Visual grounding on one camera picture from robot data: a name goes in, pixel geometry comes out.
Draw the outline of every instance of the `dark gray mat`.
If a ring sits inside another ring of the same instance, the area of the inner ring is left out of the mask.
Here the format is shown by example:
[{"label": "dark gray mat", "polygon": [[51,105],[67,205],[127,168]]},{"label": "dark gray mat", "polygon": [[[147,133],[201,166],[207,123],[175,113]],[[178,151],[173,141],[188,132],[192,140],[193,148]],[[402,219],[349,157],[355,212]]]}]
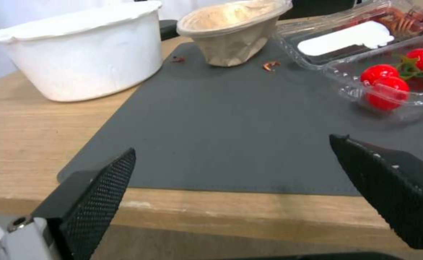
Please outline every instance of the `dark gray mat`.
[{"label": "dark gray mat", "polygon": [[[179,46],[60,172],[62,181],[132,146],[131,187],[358,195],[330,150],[330,133],[423,159],[423,121],[392,125],[335,93],[269,43],[243,66],[205,64]],[[261,65],[279,60],[268,73]]]}]

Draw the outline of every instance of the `white paper bowl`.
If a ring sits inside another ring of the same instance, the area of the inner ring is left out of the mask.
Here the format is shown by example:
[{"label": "white paper bowl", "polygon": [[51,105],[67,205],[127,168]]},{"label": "white paper bowl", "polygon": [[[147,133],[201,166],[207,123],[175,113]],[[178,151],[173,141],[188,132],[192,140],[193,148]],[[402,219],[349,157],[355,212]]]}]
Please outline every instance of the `white paper bowl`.
[{"label": "white paper bowl", "polygon": [[0,44],[48,99],[94,99],[160,69],[161,5],[125,3],[24,23],[0,30]]}]

